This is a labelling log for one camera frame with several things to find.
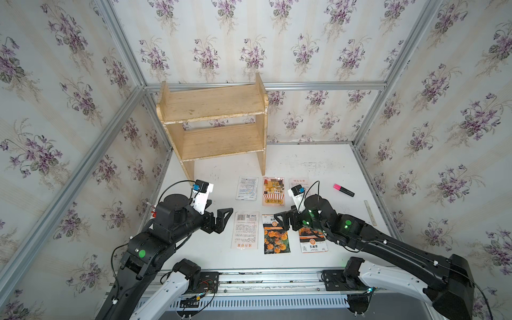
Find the orange marigold seed packet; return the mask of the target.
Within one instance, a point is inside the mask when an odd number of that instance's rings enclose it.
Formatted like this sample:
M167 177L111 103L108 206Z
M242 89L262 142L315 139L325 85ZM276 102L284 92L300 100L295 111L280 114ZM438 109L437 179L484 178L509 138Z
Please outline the orange marigold seed packet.
M290 253L289 237L287 232L272 215L262 215L264 253L283 254Z

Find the colourful cartoon seed packet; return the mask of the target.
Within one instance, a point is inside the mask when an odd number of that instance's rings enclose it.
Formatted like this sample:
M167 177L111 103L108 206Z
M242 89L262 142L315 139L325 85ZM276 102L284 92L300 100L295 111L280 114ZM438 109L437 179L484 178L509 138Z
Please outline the colourful cartoon seed packet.
M272 207L285 206L285 184L282 177L264 177L263 205Z

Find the orange flower seed packet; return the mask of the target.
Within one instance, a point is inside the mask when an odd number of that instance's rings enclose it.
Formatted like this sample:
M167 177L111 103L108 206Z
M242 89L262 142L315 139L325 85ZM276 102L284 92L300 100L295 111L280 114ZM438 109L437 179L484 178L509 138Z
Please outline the orange flower seed packet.
M323 253L328 251L327 240L319 231L303 227L299 230L301 253Z

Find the white printed seed packet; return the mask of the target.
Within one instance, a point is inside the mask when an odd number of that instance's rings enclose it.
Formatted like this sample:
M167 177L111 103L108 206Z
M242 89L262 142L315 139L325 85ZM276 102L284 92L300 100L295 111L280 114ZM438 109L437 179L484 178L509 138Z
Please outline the white printed seed packet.
M240 177L235 199L241 201L256 201L258 181L258 177Z

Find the white text seed packet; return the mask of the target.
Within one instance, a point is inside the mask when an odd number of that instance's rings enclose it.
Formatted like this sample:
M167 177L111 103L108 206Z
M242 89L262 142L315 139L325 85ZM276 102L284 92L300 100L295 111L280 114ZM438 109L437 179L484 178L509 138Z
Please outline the white text seed packet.
M237 212L233 226L231 248L238 250L258 249L260 213Z

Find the pink white seed packet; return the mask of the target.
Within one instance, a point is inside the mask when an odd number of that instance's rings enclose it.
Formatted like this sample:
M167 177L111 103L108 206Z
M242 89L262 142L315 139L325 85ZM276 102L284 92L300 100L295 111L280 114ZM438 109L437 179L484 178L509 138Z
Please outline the pink white seed packet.
M295 187L297 185L301 185L302 188L308 190L311 186L308 178L290 178L289 179L289 188Z

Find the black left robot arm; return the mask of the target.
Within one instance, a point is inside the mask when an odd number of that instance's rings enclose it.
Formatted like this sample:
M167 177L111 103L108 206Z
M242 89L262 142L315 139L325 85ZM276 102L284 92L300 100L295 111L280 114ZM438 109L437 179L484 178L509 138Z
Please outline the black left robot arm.
M174 255L198 230L222 233L232 208L208 212L212 204L209 194L213 184L196 180L190 195L161 195L155 207L155 217L125 245L114 284L97 314L97 319L158 319L170 303L188 289L196 290L200 283L201 268L183 259L174 267L167 281L142 306L137 304L161 271L165 262Z

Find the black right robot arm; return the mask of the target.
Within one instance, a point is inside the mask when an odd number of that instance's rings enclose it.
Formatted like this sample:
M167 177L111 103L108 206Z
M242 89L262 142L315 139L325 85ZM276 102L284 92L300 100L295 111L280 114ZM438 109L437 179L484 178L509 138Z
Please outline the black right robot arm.
M306 227L350 252L367 253L389 263L384 267L351 257L343 269L347 285L414 297L446 319L472 319L475 292L481 288L465 258L436 255L394 239L360 218L337 213L328 200L318 193L309 194L301 185L292 187L289 194L294 206L274 215L283 230Z

